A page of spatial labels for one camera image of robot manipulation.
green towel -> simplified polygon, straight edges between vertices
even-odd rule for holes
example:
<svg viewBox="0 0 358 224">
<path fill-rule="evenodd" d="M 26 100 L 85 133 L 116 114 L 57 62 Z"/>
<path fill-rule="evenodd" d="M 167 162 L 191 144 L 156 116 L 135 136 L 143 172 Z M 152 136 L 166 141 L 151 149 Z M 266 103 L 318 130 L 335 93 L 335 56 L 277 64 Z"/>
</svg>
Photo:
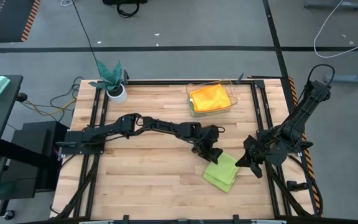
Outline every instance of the green towel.
<svg viewBox="0 0 358 224">
<path fill-rule="evenodd" d="M 218 157 L 218 164 L 210 162 L 204 171 L 204 179 L 217 188 L 228 193 L 236 179 L 239 167 L 235 166 L 235 158 L 222 152 Z"/>
</svg>

gray floor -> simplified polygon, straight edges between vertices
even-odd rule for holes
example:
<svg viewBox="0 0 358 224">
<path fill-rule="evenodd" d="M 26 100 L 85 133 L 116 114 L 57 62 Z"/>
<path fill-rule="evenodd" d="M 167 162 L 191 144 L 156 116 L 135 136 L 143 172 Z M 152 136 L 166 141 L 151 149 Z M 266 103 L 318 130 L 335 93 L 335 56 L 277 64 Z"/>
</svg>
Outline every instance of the gray floor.
<svg viewBox="0 0 358 224">
<path fill-rule="evenodd" d="M 312 46 L 330 13 L 304 9 L 300 0 L 269 3 L 281 46 Z M 93 47 L 273 45 L 259 0 L 150 0 L 130 19 L 120 18 L 114 8 L 101 1 L 77 0 L 76 5 Z M 350 41 L 358 44 L 358 12 L 339 11 L 327 24 L 318 45 L 352 46 Z M 41 2 L 27 42 L 0 44 L 12 48 L 87 46 L 74 8 L 61 7 L 57 0 Z M 299 93 L 309 70 L 318 63 L 333 65 L 338 75 L 358 74 L 358 52 L 333 59 L 318 58 L 313 52 L 284 52 L 283 56 Z M 131 78 L 236 78 L 242 72 L 246 76 L 281 75 L 275 52 L 97 52 L 96 57 L 109 68 L 120 60 Z M 317 70 L 314 77 L 322 78 L 328 72 Z M 89 52 L 0 54 L 0 75 L 9 74 L 24 76 L 22 91 L 38 104 L 47 104 L 53 96 L 65 93 L 78 75 L 98 77 Z M 63 105 L 68 100 L 70 97 L 57 103 Z M 46 120 L 49 118 L 16 104 L 9 124 L 20 129 L 23 123 Z M 62 123 L 69 126 L 70 122 L 67 114 Z M 3 138 L 10 140 L 12 134 L 7 127 Z M 324 216 L 358 219 L 358 85 L 335 83 L 331 99 L 321 103 L 312 115 L 306 134 L 314 142 L 311 155 L 324 198 Z M 46 219 L 52 199 L 53 194 L 42 193 L 12 201 L 9 208 L 17 216 L 5 223 Z"/>
</svg>

butcher block tabletop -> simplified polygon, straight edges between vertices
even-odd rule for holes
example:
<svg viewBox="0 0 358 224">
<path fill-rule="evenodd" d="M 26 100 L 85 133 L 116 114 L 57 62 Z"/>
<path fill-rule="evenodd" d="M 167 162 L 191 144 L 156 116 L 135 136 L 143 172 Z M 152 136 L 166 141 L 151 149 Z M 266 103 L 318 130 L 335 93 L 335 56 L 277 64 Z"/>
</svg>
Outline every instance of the butcher block tabletop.
<svg viewBox="0 0 358 224">
<path fill-rule="evenodd" d="M 81 131 L 90 123 L 95 88 L 83 80 L 78 92 L 72 131 Z M 283 88 L 279 79 L 266 79 L 265 89 L 274 125 L 288 116 Z M 258 128 L 250 85 L 235 85 L 238 103 L 227 113 L 194 118 L 186 98 L 186 85 L 127 85 L 128 98 L 119 105 L 109 101 L 105 124 L 127 113 L 140 113 L 155 119 L 181 123 L 200 122 L 226 128 L 214 147 L 239 159 L 244 155 L 242 142 L 255 137 Z M 262 95 L 257 90 L 259 105 Z M 100 94 L 96 124 L 99 123 L 104 91 Z M 262 110 L 264 128 L 267 123 Z M 94 191 L 92 220 L 232 219 L 274 218 L 265 166 L 261 179 L 249 168 L 241 167 L 229 193 L 225 193 L 202 177 L 208 161 L 191 152 L 192 145 L 175 136 L 145 132 L 130 139 L 120 138 L 106 143 L 99 160 Z M 89 157 L 89 168 L 93 157 Z M 78 188 L 82 155 L 75 156 L 62 168 L 52 208 L 61 212 Z M 282 164 L 285 180 L 305 182 L 302 168 L 287 159 Z M 282 195 L 276 186 L 280 213 L 284 214 Z M 293 192 L 303 208 L 313 213 L 309 191 Z M 80 215 L 85 214 L 88 190 L 83 195 Z"/>
</svg>

black metal frame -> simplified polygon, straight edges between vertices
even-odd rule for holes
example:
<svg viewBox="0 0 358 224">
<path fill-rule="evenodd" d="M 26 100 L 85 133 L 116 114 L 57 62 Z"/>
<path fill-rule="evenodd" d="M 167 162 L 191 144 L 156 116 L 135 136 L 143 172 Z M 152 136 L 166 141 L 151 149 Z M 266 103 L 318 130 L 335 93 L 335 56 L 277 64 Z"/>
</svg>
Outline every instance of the black metal frame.
<svg viewBox="0 0 358 224">
<path fill-rule="evenodd" d="M 189 83 L 192 84 L 200 84 L 205 82 L 211 82 L 216 80 L 128 80 L 128 85 L 186 85 Z M 255 108 L 255 116 L 257 119 L 258 124 L 258 131 L 264 130 L 263 127 L 263 121 L 262 121 L 262 115 L 260 112 L 260 106 L 257 96 L 257 88 L 260 89 L 261 95 L 262 95 L 262 101 L 264 104 L 264 111 L 266 115 L 266 120 L 268 124 L 268 128 L 273 127 L 272 117 L 270 114 L 270 107 L 267 100 L 267 93 L 265 90 L 265 85 L 263 80 L 241 80 L 240 82 L 237 82 L 237 84 L 240 85 L 250 85 L 251 87 L 251 93 L 252 93 L 252 99 L 254 102 L 254 108 Z M 100 96 L 100 90 L 97 90 L 95 93 L 94 103 L 93 103 L 93 109 L 91 114 L 91 122 L 90 125 L 94 125 L 96 120 L 96 113 L 98 109 L 98 101 Z M 106 120 L 106 112 L 108 107 L 108 97 L 105 93 L 104 101 L 103 101 L 103 107 L 102 107 L 102 115 L 101 115 L 101 121 L 100 125 L 103 126 L 104 122 Z M 88 160 L 89 156 L 84 155 L 83 165 L 81 168 L 81 176 L 80 181 L 85 179 L 86 176 L 86 169 L 88 166 Z M 94 163 L 98 165 L 99 162 L 99 155 L 94 155 Z M 277 174 L 279 175 L 279 178 L 284 181 L 284 174 L 282 171 L 281 166 L 276 167 Z M 358 223 L 358 220 L 342 220 L 342 219 L 334 219 L 334 218 L 316 218 L 316 217 L 293 217 L 291 216 L 291 207 L 283 196 L 284 201 L 284 207 L 285 207 L 285 215 L 280 214 L 280 209 L 278 207 L 277 202 L 277 194 L 275 191 L 275 186 L 272 178 L 269 175 L 266 175 L 268 178 L 268 186 L 269 186 L 269 192 L 270 192 L 270 198 L 272 201 L 272 209 L 274 213 L 274 217 L 276 220 L 288 220 L 288 223 Z M 94 198 L 94 189 L 96 184 L 96 178 L 97 175 L 93 177 L 90 183 L 89 187 L 89 194 L 88 194 L 88 200 L 86 203 L 86 213 L 85 216 L 79 217 L 79 211 L 80 211 L 80 204 L 81 200 L 78 201 L 75 212 L 73 213 L 73 218 L 54 218 L 50 220 L 45 220 L 41 222 L 31 222 L 27 224 L 46 224 L 46 223 L 79 223 L 79 222 L 87 222 L 91 221 L 91 211 L 92 211 L 92 204 L 93 204 L 93 198 Z M 241 224 L 241 223 L 252 223 L 252 220 L 250 219 L 240 219 L 238 215 L 233 215 L 233 219 L 230 220 L 129 220 L 128 215 L 124 215 L 122 220 L 114 220 L 115 224 L 151 224 L 151 223 L 158 223 L 158 224 L 167 224 L 167 223 L 178 223 L 178 224 L 218 224 L 218 223 L 235 223 L 235 224 Z"/>
</svg>

glass dish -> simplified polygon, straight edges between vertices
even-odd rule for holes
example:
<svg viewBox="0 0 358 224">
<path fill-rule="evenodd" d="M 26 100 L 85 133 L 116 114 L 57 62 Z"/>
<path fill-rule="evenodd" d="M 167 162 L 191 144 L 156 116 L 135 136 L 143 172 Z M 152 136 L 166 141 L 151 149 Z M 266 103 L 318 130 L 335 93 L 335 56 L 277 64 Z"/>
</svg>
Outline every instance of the glass dish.
<svg viewBox="0 0 358 224">
<path fill-rule="evenodd" d="M 217 85 L 217 84 L 221 84 L 223 89 L 226 91 L 227 96 L 230 99 L 230 106 L 227 106 L 225 108 L 216 109 L 216 110 L 210 110 L 210 111 L 195 111 L 193 102 L 191 101 L 191 98 L 190 98 L 190 92 L 195 91 L 195 90 L 200 90 L 207 86 Z M 190 107 L 190 113 L 194 118 L 199 118 L 202 116 L 209 116 L 209 115 L 213 115 L 213 114 L 217 114 L 217 113 L 228 112 L 238 102 L 238 98 L 234 91 L 233 84 L 232 84 L 231 80 L 229 80 L 229 79 L 223 79 L 223 80 L 218 80 L 215 82 L 208 82 L 208 83 L 202 83 L 202 84 L 187 84 L 186 94 L 187 94 L 188 103 L 189 103 L 189 107 Z"/>
</svg>

